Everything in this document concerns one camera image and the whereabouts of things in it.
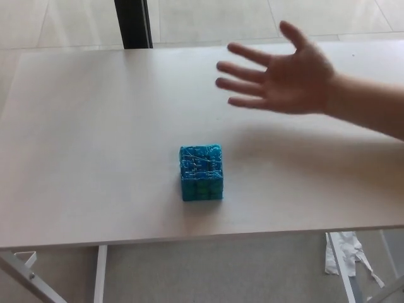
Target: metal table leg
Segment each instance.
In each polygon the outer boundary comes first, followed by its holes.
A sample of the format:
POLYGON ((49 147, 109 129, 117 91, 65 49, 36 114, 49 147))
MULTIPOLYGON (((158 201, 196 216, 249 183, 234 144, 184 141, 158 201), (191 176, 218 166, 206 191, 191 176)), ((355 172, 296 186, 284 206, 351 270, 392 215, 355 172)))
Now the metal table leg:
POLYGON ((67 303, 11 251, 0 252, 0 268, 45 303, 67 303))

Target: fingers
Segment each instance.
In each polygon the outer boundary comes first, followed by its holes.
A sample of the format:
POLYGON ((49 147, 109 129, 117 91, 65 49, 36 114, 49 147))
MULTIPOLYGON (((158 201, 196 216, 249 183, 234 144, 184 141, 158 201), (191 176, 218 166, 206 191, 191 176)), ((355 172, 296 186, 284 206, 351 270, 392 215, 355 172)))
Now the fingers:
POLYGON ((244 95, 262 97, 264 95, 263 89, 257 85, 248 82, 241 82, 230 80, 226 78, 217 78, 216 85, 224 90, 231 90, 236 93, 243 93, 244 95))
POLYGON ((234 42, 230 43, 227 49, 233 54, 242 56, 263 66, 268 66, 271 59, 271 55, 269 54, 234 42))
POLYGON ((255 83, 262 83, 265 80, 265 73, 255 69, 242 68, 231 62, 219 61, 216 65, 219 71, 231 74, 241 80, 246 80, 255 83))
POLYGON ((229 104, 247 109, 266 109, 266 101, 257 98, 231 97, 229 98, 229 104))
POLYGON ((281 21, 279 24, 282 34, 296 47, 297 50, 302 49, 309 43, 306 36, 294 25, 286 21, 281 21))

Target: table leg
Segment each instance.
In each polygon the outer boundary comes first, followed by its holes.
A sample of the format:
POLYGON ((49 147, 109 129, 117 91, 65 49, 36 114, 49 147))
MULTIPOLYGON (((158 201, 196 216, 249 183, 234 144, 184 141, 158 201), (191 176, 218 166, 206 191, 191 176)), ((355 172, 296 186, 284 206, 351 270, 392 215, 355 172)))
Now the table leg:
POLYGON ((348 302, 356 303, 354 292, 352 290, 351 282, 349 280, 347 268, 345 267, 345 262, 343 260, 343 253, 338 245, 338 239, 336 238, 336 233, 327 232, 328 239, 330 240, 331 248, 333 249, 333 254, 335 258, 336 267, 338 268, 338 273, 342 278, 343 286, 347 292, 348 302))
POLYGON ((45 303, 66 303, 53 288, 37 276, 23 261, 11 251, 0 252, 0 268, 33 295, 45 303))
POLYGON ((98 247, 97 274, 95 275, 94 303, 102 303, 104 298, 105 267, 107 265, 106 245, 98 247))

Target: floor tile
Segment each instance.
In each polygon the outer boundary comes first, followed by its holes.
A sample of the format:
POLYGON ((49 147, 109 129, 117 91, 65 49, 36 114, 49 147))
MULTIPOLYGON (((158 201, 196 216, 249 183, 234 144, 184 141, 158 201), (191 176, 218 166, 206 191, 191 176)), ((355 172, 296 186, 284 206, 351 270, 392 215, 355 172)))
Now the floor tile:
POLYGON ((308 35, 390 32, 374 0, 268 0, 275 21, 287 20, 308 35))
POLYGON ((121 44, 111 0, 49 0, 40 47, 121 44))
POLYGON ((393 30, 404 30, 404 1, 376 0, 384 16, 393 30))
POLYGON ((153 43, 158 43, 160 42, 160 6, 158 0, 147 0, 147 8, 149 10, 151 40, 153 43))
POLYGON ((277 37, 267 0, 160 0, 161 42, 277 37))
POLYGON ((0 1, 0 48, 35 47, 48 0, 0 1))
POLYGON ((341 41, 404 40, 404 32, 338 35, 341 41))

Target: cube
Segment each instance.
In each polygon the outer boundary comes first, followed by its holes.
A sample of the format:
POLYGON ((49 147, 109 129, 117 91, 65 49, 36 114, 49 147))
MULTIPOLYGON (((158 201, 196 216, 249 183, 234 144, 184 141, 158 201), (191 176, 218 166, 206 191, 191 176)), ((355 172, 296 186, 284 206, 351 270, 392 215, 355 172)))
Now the cube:
POLYGON ((220 145, 182 146, 179 150, 183 201, 223 198, 223 165, 220 145))

